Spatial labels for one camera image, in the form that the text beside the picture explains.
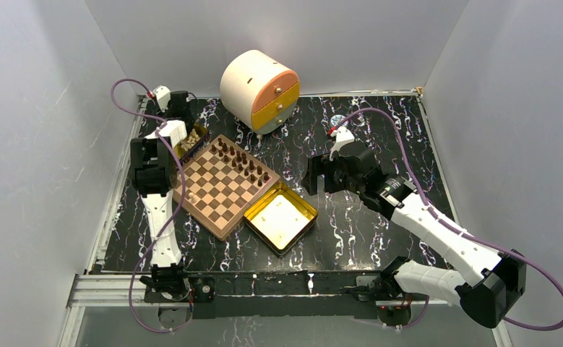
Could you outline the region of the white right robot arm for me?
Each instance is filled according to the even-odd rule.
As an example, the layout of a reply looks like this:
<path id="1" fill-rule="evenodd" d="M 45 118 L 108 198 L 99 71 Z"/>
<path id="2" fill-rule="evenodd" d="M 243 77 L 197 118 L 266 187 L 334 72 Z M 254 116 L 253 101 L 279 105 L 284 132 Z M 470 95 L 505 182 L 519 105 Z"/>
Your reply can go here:
<path id="1" fill-rule="evenodd" d="M 312 156 L 301 181 L 308 194 L 349 191 L 370 210 L 426 242 L 452 265 L 444 270 L 406 257 L 392 261 L 371 288 L 391 299 L 406 293 L 424 294 L 462 308 L 473 321 L 495 328 L 525 290 L 526 264 L 518 253 L 507 254 L 455 233 L 455 222 L 421 199 L 417 187 L 402 176 L 385 173 L 373 150 L 361 142 L 342 145 L 332 153 Z"/>

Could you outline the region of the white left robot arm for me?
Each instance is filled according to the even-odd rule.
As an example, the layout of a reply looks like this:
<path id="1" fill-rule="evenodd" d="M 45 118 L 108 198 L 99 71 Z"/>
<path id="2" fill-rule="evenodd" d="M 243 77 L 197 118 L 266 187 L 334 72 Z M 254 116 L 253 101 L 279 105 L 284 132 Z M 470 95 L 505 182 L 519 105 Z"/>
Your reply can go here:
<path id="1" fill-rule="evenodd" d="M 183 301 L 191 291 L 184 277 L 182 254 L 176 242 L 173 192 L 179 186 L 178 147 L 193 128 L 194 120 L 185 90 L 172 92 L 158 86 L 153 96 L 166 125 L 130 142 L 129 178 L 145 206 L 151 238 L 151 276 L 140 281 L 163 298 Z"/>

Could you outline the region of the gold tin with white pieces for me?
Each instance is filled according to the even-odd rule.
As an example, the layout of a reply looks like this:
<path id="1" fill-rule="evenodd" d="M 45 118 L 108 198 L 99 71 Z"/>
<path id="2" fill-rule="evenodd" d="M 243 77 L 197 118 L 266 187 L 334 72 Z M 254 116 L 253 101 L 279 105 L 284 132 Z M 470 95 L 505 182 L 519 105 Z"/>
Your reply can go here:
<path id="1" fill-rule="evenodd" d="M 210 130 L 195 124 L 188 136 L 176 146 L 177 155 L 183 165 L 188 163 L 210 141 Z"/>

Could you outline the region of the dark chess pieces row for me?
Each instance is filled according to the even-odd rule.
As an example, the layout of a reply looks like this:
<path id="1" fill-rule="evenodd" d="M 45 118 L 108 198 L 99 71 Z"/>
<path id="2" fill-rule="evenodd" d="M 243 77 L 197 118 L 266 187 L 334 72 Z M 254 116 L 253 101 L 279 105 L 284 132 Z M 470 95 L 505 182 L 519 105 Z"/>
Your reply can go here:
<path id="1" fill-rule="evenodd" d="M 272 176 L 263 165 L 258 165 L 255 159 L 250 158 L 233 145 L 229 145 L 222 138 L 217 138 L 203 155 L 206 174 L 214 178 L 211 183 L 222 181 L 229 187 L 232 182 L 246 189 L 251 186 L 263 187 L 272 180 Z"/>

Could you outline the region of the wooden chess board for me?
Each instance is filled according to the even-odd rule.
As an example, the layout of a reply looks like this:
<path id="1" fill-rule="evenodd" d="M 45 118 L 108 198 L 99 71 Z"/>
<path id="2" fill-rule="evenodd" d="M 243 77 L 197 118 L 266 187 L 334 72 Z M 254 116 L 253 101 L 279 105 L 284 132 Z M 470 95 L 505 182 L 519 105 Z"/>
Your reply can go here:
<path id="1" fill-rule="evenodd" d="M 205 164 L 203 155 L 219 137 L 255 159 L 258 165 L 263 165 L 265 170 L 271 174 L 272 180 L 263 187 L 251 186 L 248 189 L 234 182 L 229 187 L 222 181 L 211 183 L 210 179 L 215 181 L 215 178 L 210 173 L 205 173 L 205 168 L 202 167 Z M 272 168 L 223 135 L 217 136 L 184 166 L 184 175 L 186 186 L 175 189 L 174 200 L 176 202 L 183 200 L 182 208 L 221 241 L 226 240 L 239 225 L 245 211 L 271 189 L 273 184 L 280 181 L 280 175 Z M 195 193 L 195 203 L 189 201 L 190 192 Z"/>

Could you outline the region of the small blue white jar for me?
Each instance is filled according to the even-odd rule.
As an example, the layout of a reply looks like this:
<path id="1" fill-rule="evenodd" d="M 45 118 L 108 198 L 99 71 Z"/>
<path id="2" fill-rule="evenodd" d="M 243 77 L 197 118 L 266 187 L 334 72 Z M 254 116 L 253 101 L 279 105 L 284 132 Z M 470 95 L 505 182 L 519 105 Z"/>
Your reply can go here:
<path id="1" fill-rule="evenodd" d="M 331 128 L 337 129 L 338 127 L 343 126 L 346 123 L 345 118 L 346 118 L 345 115 L 340 115 L 340 114 L 332 116 L 330 119 Z"/>

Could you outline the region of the empty gold tin lid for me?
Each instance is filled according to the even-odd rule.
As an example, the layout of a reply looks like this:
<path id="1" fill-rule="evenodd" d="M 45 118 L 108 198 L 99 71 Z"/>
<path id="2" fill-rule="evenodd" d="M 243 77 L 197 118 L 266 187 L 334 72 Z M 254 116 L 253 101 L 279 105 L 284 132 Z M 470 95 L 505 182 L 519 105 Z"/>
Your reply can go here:
<path id="1" fill-rule="evenodd" d="M 317 217 L 317 210 L 281 181 L 244 213 L 249 229 L 279 257 L 307 234 Z"/>

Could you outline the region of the round pastel drawer cabinet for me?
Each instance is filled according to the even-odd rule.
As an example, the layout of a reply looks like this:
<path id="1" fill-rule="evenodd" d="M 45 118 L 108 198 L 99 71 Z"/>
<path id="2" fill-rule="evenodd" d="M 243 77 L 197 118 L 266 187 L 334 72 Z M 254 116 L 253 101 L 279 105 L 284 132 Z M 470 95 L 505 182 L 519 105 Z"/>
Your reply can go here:
<path id="1" fill-rule="evenodd" d="M 224 107 L 260 137 L 289 118 L 300 91 L 294 70 L 258 50 L 237 56 L 220 80 Z"/>

